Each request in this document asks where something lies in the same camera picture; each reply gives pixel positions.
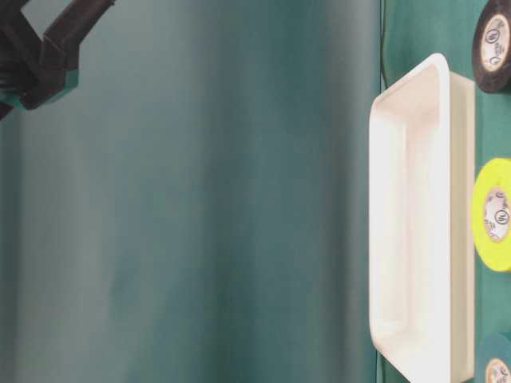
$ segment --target tape core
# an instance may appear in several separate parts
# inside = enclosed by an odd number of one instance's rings
[[[508,198],[500,188],[493,188],[486,196],[485,229],[493,242],[502,242],[509,231],[511,213]]]
[[[489,361],[486,366],[485,383],[510,383],[511,373],[508,366],[499,358]]]
[[[509,49],[509,23],[503,14],[495,14],[486,24],[481,38],[481,61],[488,72],[499,70]]]

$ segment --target green backdrop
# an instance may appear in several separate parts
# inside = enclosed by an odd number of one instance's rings
[[[26,14],[41,33],[66,3]],[[374,381],[379,18],[117,0],[79,88],[2,122],[2,380]]]

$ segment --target teal tape roll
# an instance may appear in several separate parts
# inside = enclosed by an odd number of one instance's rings
[[[482,342],[476,383],[511,383],[511,333],[490,335]]]

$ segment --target white tray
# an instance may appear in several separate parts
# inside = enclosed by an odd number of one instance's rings
[[[473,376],[474,85],[439,53],[370,115],[370,331],[412,383]]]

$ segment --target green table surface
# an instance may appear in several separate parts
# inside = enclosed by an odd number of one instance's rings
[[[386,85],[434,52],[446,56],[450,69],[473,79],[473,32],[485,0],[387,0],[384,6],[382,72]],[[476,92],[476,171],[495,157],[511,156],[511,96]],[[476,354],[491,333],[511,329],[511,277],[486,268],[476,255]],[[380,364],[386,383],[406,381],[388,363]]]

